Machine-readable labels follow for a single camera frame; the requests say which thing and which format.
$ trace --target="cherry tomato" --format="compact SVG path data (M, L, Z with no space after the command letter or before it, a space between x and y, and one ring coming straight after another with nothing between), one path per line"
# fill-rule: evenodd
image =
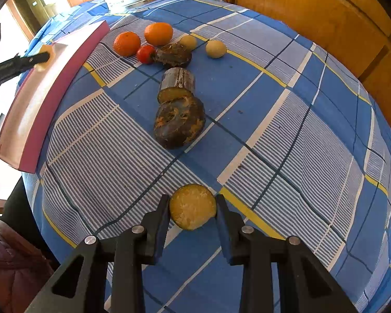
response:
M138 49L136 57L138 60L145 64L150 64L153 62L153 55L155 55L156 49L151 45L142 46Z

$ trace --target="yellow potato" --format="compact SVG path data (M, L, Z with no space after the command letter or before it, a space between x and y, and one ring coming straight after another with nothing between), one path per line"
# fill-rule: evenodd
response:
M170 200L171 219L183 230L195 230L216 215L217 204L213 194L197 184L177 189Z
M179 44L189 50L194 50L197 47L197 39L194 36L185 35L180 39Z
M211 40L205 46L205 51L211 58L218 59L226 54L227 47L222 41Z

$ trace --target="pink tray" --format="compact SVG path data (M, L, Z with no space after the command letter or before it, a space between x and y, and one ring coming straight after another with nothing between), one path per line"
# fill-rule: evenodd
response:
M109 32L97 22L53 44L55 59L44 70L33 69L23 82L0 132L0 159L19 171L35 173L52 118L75 74Z

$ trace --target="cut sweet potato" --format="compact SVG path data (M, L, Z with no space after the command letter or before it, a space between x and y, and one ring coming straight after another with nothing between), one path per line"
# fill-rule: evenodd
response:
M159 106L153 131L161 146L175 149L197 138L204 124L203 103L194 96L182 96Z
M158 102L174 100L182 96L192 96L195 90L194 75L184 68L170 68L162 75Z
M166 68L187 67L192 58L191 51L179 43L172 43L158 49L154 60Z
M185 185L176 190L170 200L171 218L183 230L203 226L216 212L216 199L202 185Z

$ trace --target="striped tablecloth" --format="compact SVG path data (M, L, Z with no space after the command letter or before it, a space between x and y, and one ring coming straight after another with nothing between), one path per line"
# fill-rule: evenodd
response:
M120 234L161 194L199 183L266 234L298 235L360 312L376 312L391 295L391 128L357 78L284 23L215 0L156 0L125 15L95 0L50 20L28 52L100 20L111 32L59 105L36 174L23 176L57 258L87 235ZM207 122L173 151L152 136L164 69L112 50L119 33L144 40L153 22L170 23L174 40L198 41L188 69ZM208 39L228 53L207 57ZM147 312L238 311L242 268L226 264L213 219L194 232L171 223L167 244L143 271Z

